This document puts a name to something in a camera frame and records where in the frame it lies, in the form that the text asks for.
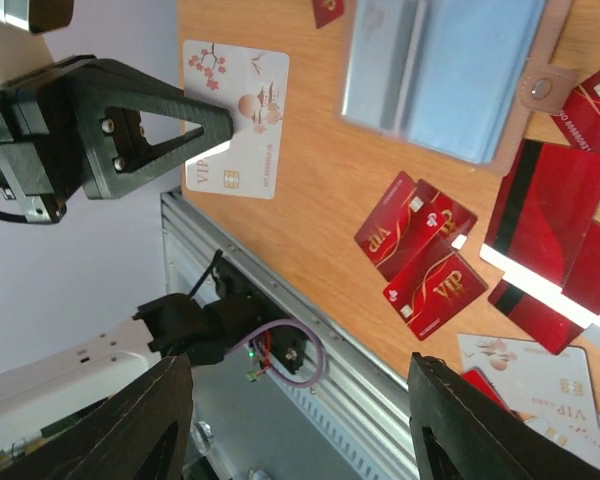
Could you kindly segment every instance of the white wall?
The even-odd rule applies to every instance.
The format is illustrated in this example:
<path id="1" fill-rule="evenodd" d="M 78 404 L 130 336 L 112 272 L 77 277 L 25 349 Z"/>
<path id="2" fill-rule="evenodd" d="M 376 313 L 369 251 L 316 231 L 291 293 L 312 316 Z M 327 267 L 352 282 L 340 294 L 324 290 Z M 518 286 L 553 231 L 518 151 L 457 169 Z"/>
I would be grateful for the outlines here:
<path id="1" fill-rule="evenodd" d="M 178 84 L 176 0 L 75 3 L 71 26 L 47 36 L 56 60 L 93 53 Z M 0 373 L 87 340 L 164 294 L 159 192 L 178 181 L 176 170 L 118 201 L 80 193 L 58 226 L 0 223 Z"/>

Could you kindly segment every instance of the cable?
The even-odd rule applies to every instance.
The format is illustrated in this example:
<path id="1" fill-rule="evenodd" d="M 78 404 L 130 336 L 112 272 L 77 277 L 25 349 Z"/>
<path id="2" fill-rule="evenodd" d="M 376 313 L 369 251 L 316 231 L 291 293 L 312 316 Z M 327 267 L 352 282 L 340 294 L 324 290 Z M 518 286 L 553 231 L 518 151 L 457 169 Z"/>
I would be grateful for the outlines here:
<path id="1" fill-rule="evenodd" d="M 235 346 L 230 348 L 229 351 L 227 352 L 227 354 L 236 352 L 245 343 L 249 343 L 253 339 L 258 338 L 258 336 L 261 335 L 262 333 L 264 333 L 268 330 L 271 330 L 272 328 L 275 328 L 275 327 L 294 327 L 294 328 L 297 328 L 298 330 L 302 331 L 303 333 L 305 333 L 307 335 L 307 337 L 309 337 L 309 340 L 311 340 L 311 342 L 316 347 L 316 352 L 318 352 L 318 360 L 316 362 L 316 371 L 314 372 L 313 376 L 305 382 L 294 382 L 293 380 L 290 380 L 283 373 L 281 373 L 273 364 L 270 365 L 269 370 L 271 371 L 271 373 L 273 373 L 273 375 L 278 377 L 280 379 L 280 381 L 282 381 L 283 383 L 285 383 L 287 385 L 290 385 L 295 388 L 311 387 L 318 380 L 320 380 L 320 377 L 322 376 L 322 371 L 324 370 L 326 355 L 325 355 L 325 351 L 324 351 L 324 346 L 322 345 L 322 342 L 318 338 L 318 335 L 316 335 L 316 333 L 313 330 L 311 330 L 309 327 L 307 327 L 304 323 L 300 322 L 299 320 L 295 320 L 292 318 L 283 318 L 280 320 L 274 320 L 273 322 L 265 323 L 264 325 L 256 328 L 253 332 L 251 332 L 249 335 L 244 337 L 242 340 L 240 340 Z"/>
<path id="2" fill-rule="evenodd" d="M 14 215 L 0 211 L 0 221 L 7 223 L 29 223 L 24 215 Z"/>
<path id="3" fill-rule="evenodd" d="M 196 284 L 193 286 L 193 288 L 189 292 L 189 296 L 191 298 L 193 298 L 194 295 L 196 293 L 198 293 L 198 290 L 200 290 L 200 287 L 202 286 L 202 284 L 204 283 L 206 278 L 209 276 L 209 274 L 211 272 L 213 272 L 213 269 L 215 268 L 216 264 L 220 261 L 221 258 L 222 258 L 222 250 L 218 249 L 218 250 L 216 250 L 216 253 L 213 254 L 213 258 L 211 259 L 211 263 L 209 263 L 209 266 L 205 269 L 204 272 L 202 272 L 202 275 L 200 276 L 200 278 L 198 279 Z"/>

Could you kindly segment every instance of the white card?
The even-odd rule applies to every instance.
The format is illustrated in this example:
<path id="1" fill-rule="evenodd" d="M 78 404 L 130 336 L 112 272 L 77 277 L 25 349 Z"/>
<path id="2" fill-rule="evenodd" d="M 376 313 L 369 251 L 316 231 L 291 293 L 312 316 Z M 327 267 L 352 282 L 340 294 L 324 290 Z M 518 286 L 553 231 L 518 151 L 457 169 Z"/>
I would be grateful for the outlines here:
<path id="1" fill-rule="evenodd" d="M 584 350 L 551 355 L 536 342 L 458 335 L 465 370 L 479 368 L 511 409 L 552 423 L 598 429 Z"/>
<path id="2" fill-rule="evenodd" d="M 533 418 L 525 424 L 553 443 L 578 456 L 600 470 L 600 430 L 579 431 L 551 423 L 542 417 Z"/>
<path id="3" fill-rule="evenodd" d="M 273 198 L 289 72 L 285 53 L 184 42 L 185 94 L 231 112 L 229 149 L 186 163 L 196 192 Z"/>

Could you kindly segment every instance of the red card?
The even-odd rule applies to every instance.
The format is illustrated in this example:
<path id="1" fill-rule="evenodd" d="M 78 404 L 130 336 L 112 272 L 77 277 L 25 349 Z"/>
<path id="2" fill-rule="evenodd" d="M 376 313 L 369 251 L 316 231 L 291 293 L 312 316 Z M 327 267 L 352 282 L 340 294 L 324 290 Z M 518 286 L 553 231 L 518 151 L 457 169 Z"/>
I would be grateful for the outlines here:
<path id="1" fill-rule="evenodd" d="M 313 0 L 316 28 L 322 28 L 344 13 L 344 0 Z"/>
<path id="2" fill-rule="evenodd" d="M 600 71 L 571 92 L 553 120 L 571 145 L 600 153 Z"/>
<path id="3" fill-rule="evenodd" d="M 487 377 L 484 376 L 484 374 L 479 368 L 472 368 L 471 370 L 467 370 L 462 374 L 462 378 L 464 378 L 467 382 L 469 382 L 471 385 L 476 387 L 491 400 L 493 400 L 502 408 L 504 408 L 507 412 L 509 411 L 509 408 L 504 403 L 502 398 L 500 398 L 500 395 L 498 395 L 496 389 L 493 388 L 493 385 L 489 383 L 489 380 L 487 380 Z"/>
<path id="4" fill-rule="evenodd" d="M 591 224 L 562 294 L 600 315 L 600 223 Z"/>
<path id="5" fill-rule="evenodd" d="M 584 329 L 540 300 L 501 280 L 489 303 L 554 355 L 565 349 Z"/>
<path id="6" fill-rule="evenodd" d="M 563 286 L 599 202 L 600 154 L 524 140 L 484 243 Z"/>
<path id="7" fill-rule="evenodd" d="M 424 199 L 414 181 L 398 174 L 355 235 L 356 243 L 391 280 L 444 225 L 440 210 Z"/>
<path id="8" fill-rule="evenodd" d="M 416 337 L 424 340 L 486 289 L 482 279 L 438 235 L 383 294 Z"/>
<path id="9" fill-rule="evenodd" d="M 418 192 L 433 203 L 446 219 L 442 230 L 440 230 L 440 235 L 446 238 L 452 245 L 460 235 L 464 235 L 466 239 L 469 231 L 478 221 L 478 217 L 424 180 L 418 180 L 417 188 Z M 458 246 L 453 246 L 459 250 L 462 244 L 464 244 L 464 241 Z"/>

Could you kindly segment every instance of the wooden tabletop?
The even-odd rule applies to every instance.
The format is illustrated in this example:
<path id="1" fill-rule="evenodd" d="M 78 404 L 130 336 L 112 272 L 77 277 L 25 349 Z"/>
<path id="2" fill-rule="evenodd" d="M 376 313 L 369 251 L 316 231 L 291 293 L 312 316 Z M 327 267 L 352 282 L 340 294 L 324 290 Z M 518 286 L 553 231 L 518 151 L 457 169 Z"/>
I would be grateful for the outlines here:
<path id="1" fill-rule="evenodd" d="M 412 352 L 460 371 L 459 333 L 529 338 L 485 294 L 420 342 L 382 296 L 386 283 L 353 236 L 399 171 L 478 215 L 462 255 L 490 287 L 502 272 L 478 252 L 500 179 L 336 118 L 342 19 L 316 30 L 309 0 L 179 0 L 179 9 L 181 45 L 204 40 L 291 58 L 275 198 L 187 193 L 190 200 L 402 374 Z M 553 63 L 581 79 L 600 69 L 600 0 L 574 1 Z M 566 144 L 547 115 L 533 116 L 527 137 Z M 600 349 L 583 337 L 574 343 L 587 351 L 600 411 Z"/>

